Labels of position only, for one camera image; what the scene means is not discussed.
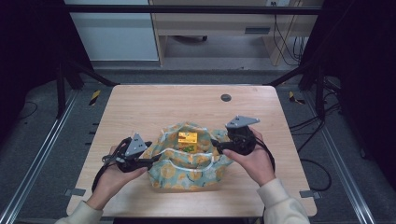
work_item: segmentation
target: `sleeve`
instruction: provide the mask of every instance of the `sleeve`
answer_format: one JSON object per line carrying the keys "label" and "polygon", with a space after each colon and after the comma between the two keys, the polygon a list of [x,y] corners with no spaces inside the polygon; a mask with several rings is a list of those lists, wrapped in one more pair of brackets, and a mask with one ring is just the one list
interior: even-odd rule
{"label": "sleeve", "polygon": [[309,223],[303,206],[291,198],[279,179],[274,179],[257,190],[265,205],[264,223]]}
{"label": "sleeve", "polygon": [[94,210],[81,201],[69,217],[63,217],[56,221],[55,224],[97,224],[102,214],[103,211]]}

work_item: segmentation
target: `hand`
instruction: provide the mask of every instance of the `hand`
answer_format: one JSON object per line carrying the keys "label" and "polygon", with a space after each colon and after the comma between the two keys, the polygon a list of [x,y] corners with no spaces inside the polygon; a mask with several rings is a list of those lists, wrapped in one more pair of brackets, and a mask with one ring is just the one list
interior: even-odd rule
{"label": "hand", "polygon": [[[112,154],[116,148],[117,147],[112,147],[110,149],[110,154]],[[124,173],[119,169],[119,167],[117,167],[117,164],[112,165],[110,163],[100,177],[95,191],[87,201],[87,205],[96,210],[103,210],[108,201],[110,201],[110,199],[116,195],[122,187],[124,187],[129,181],[141,176],[147,171],[147,169],[147,167],[143,167],[130,173]]]}
{"label": "hand", "polygon": [[[249,129],[253,131],[257,138],[262,140],[261,133],[251,127],[249,127]],[[246,156],[240,155],[230,149],[224,149],[223,153],[228,158],[241,164],[248,175],[256,181],[260,187],[276,178],[268,153],[259,145],[256,145],[253,151]]]}

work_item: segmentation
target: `white panel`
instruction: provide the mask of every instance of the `white panel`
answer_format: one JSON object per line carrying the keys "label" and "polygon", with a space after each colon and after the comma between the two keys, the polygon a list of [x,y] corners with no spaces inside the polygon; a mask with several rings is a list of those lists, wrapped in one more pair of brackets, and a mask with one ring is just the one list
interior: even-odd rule
{"label": "white panel", "polygon": [[[66,4],[147,5],[147,0],[64,0]],[[91,61],[158,61],[148,13],[71,13]]]}

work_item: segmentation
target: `person's left hand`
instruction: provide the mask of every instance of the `person's left hand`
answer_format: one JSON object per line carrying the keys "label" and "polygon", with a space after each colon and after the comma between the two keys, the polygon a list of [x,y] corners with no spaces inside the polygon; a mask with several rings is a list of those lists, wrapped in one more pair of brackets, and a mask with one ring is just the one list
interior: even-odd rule
{"label": "person's left hand", "polygon": [[[112,154],[116,148],[115,146],[112,147],[109,154]],[[147,169],[147,167],[143,167],[129,173],[124,173],[119,169],[117,164],[110,163],[100,177],[95,191],[87,201],[87,205],[96,210],[103,210],[108,201],[110,201],[122,187],[129,181],[141,176]]]}

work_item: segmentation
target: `wooden tabletop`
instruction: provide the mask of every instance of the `wooden tabletop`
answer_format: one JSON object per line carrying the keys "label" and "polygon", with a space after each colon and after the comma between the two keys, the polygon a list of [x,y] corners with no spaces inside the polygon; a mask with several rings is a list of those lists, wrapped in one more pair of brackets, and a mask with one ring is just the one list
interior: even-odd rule
{"label": "wooden tabletop", "polygon": [[[229,102],[221,95],[229,94]],[[106,110],[81,170],[72,196],[71,214],[81,200],[92,195],[93,179],[103,165],[101,159],[111,146],[140,133],[155,142],[161,129],[191,121],[209,130],[225,130],[236,115],[258,118],[251,126],[262,133],[276,160],[276,176],[289,194],[298,199],[309,216],[317,212],[312,198],[301,198],[309,190],[276,90],[269,86],[219,85],[120,85],[107,102]],[[147,174],[128,183],[105,207],[105,217],[261,217],[264,204],[255,183],[236,162],[227,167],[223,179],[212,189],[173,192],[151,186]]]}

